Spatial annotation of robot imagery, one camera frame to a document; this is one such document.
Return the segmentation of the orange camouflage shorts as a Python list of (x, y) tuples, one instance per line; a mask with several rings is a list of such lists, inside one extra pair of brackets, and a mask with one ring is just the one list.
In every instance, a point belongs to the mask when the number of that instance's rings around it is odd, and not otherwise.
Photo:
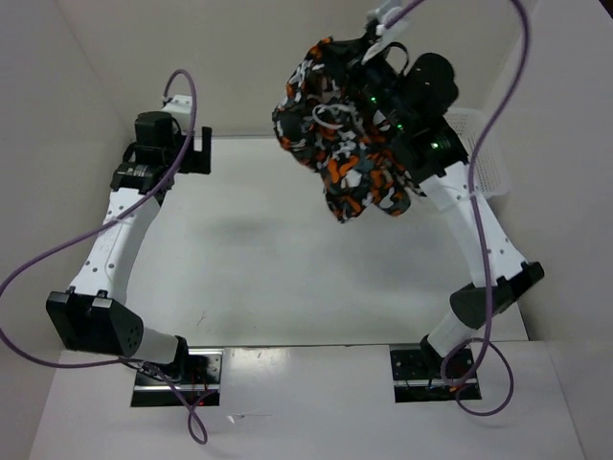
[(413, 196), (425, 196), (393, 158), (391, 124), (350, 98), (334, 54), (358, 43), (326, 37), (313, 45), (272, 112), (281, 148), (320, 176), (325, 201), (341, 223), (357, 219), (371, 205), (398, 217)]

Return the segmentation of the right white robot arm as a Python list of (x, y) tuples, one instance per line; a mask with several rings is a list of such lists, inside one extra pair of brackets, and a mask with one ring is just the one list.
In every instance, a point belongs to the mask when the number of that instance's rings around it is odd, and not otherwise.
[(397, 72), (383, 52), (360, 44), (347, 71), (349, 93), (390, 123), (394, 158), (443, 214), (470, 272), (470, 284), (451, 294), (449, 312), (420, 343), (421, 369), (440, 377), (453, 366), (452, 351), (539, 283), (544, 269), (507, 237), (475, 182), (475, 154), (444, 118), (458, 96), (449, 61), (428, 53)]

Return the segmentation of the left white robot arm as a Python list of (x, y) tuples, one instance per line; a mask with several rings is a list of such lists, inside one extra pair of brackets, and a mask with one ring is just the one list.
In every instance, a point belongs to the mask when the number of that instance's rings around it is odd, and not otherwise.
[(188, 140), (167, 111), (138, 115), (136, 139), (126, 149), (110, 182), (105, 223), (77, 276), (53, 291), (46, 311), (66, 349), (149, 362), (167, 381), (177, 383), (192, 370), (185, 338), (159, 333), (126, 305), (127, 285), (148, 228), (161, 210), (171, 181), (164, 175), (179, 159), (180, 173), (211, 171), (212, 130)]

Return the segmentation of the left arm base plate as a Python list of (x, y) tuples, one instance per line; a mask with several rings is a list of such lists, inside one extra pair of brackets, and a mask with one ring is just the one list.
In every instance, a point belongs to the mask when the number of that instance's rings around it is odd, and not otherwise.
[[(188, 372), (181, 378), (171, 379), (176, 390), (190, 405), (218, 406), (224, 351), (191, 348)], [(153, 408), (181, 406), (182, 402), (169, 385), (157, 374), (142, 370), (142, 366), (129, 365), (136, 371), (131, 407)]]

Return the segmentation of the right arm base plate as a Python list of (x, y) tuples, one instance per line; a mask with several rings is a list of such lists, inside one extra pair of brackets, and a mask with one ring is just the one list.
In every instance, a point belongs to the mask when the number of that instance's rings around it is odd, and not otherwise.
[[(423, 359), (418, 344), (390, 346), (390, 360), (396, 403), (431, 403), (455, 400), (455, 391), (443, 382), (440, 369), (431, 370)], [(469, 349), (455, 355), (447, 368), (452, 380), (462, 377), (472, 366)], [(481, 400), (478, 379), (470, 379), (460, 394), (461, 401)]]

